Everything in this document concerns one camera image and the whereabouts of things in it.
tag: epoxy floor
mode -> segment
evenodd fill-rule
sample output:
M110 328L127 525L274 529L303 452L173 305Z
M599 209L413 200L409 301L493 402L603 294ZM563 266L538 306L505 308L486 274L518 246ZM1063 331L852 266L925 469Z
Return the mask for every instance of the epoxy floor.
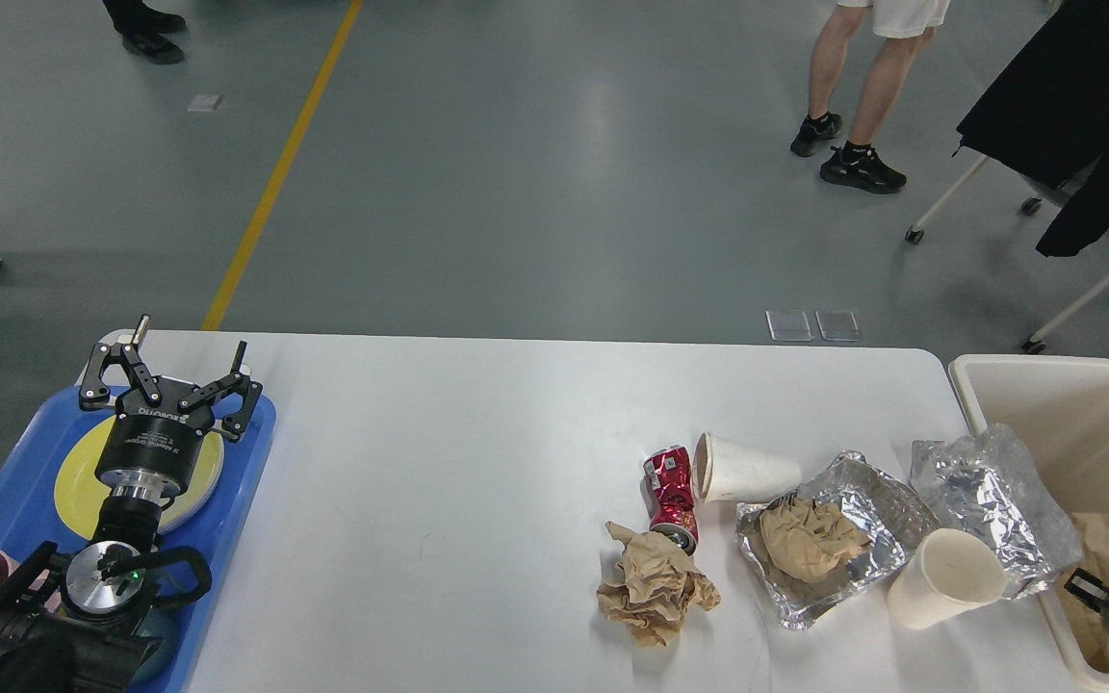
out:
M124 52L98 3L0 0L0 465L102 334L200 328L350 10L154 6L187 18L180 65ZM1016 351L1109 272L1109 237L1042 258L1054 210L1018 214L998 164L903 234L1047 3L952 7L876 141L910 176L891 197L787 150L831 11L365 0L220 327L770 344L765 310L797 308L854 310L862 347ZM877 48L851 50L846 119ZM186 113L199 93L220 109ZM1109 291L1047 354L1109 358Z

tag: crumpled foil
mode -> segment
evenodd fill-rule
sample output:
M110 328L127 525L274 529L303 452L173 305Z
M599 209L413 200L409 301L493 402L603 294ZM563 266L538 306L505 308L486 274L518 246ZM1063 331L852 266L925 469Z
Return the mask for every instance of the crumpled foil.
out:
M1055 584L1081 561L1081 539L1056 503L1029 448L1013 429L994 422L977 438L916 440L909 483L944 527L985 541L1008 573L1005 600Z
M780 571L764 548L756 519L766 508L792 497L836 503L872 539L871 551L838 565L814 584ZM734 534L743 557L773 598L782 625L804 631L828 609L901 570L922 540L936 529L936 516L912 488L866 463L862 452L846 450L817 477L793 488L782 499L740 503Z

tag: trash bin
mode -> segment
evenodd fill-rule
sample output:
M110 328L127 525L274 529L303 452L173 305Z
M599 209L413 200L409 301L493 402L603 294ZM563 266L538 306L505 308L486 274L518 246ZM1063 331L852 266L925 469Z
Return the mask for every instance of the trash bin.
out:
M974 434L989 421L1011 426L1061 507L1109 513L1109 359L967 355L949 364L949 377ZM1078 683L1109 690L1109 674L1083 659L1059 597L1038 598Z

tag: blue tray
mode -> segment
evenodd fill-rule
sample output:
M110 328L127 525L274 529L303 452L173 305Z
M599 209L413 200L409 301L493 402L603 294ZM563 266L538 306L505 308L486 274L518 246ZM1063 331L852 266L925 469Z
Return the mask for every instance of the blue tray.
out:
M115 387L115 394L124 390ZM237 398L216 405L216 417L233 412ZM22 561L42 541L55 541L58 550L71 553L83 549L87 540L77 536L58 518L54 509L54 478L67 452L92 427L110 417L110 409L80 411L77 391L59 391L37 409L28 429L0 470L0 549ZM203 634L212 619L225 569L233 556L246 512L260 486L267 451L273 447L276 407L260 398L246 435L238 442L225 442L224 466L220 481L200 512L166 532L166 547L193 547L203 553L212 569L212 591L193 605L175 614L182 634L177 653L161 675L132 685L132 693L180 693L186 686L194 659L199 656Z

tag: black sneaker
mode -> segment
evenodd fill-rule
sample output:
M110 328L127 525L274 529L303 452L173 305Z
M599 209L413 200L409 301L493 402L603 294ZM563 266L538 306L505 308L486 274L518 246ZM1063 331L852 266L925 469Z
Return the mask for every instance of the black sneaker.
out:
M186 57L185 53L182 53L182 49L173 44L171 40L150 31L123 35L122 47L129 53L149 58L150 62L156 62L157 65L172 65L174 62L182 62L182 58Z
M144 18L149 20L149 26L156 33L176 33L186 28L186 20L180 14L161 12L151 9L147 4L144 4Z
M857 159L851 161L848 156ZM872 146L862 154L846 154L833 146L833 157L820 166L820 177L833 185L848 185L876 194L897 193L906 185L906 176L881 162Z
M811 156L820 149L820 140L833 140L837 136L842 132L842 118L836 113L827 115L820 124L815 124L811 118L802 119L798 136L793 137L790 150L803 157Z

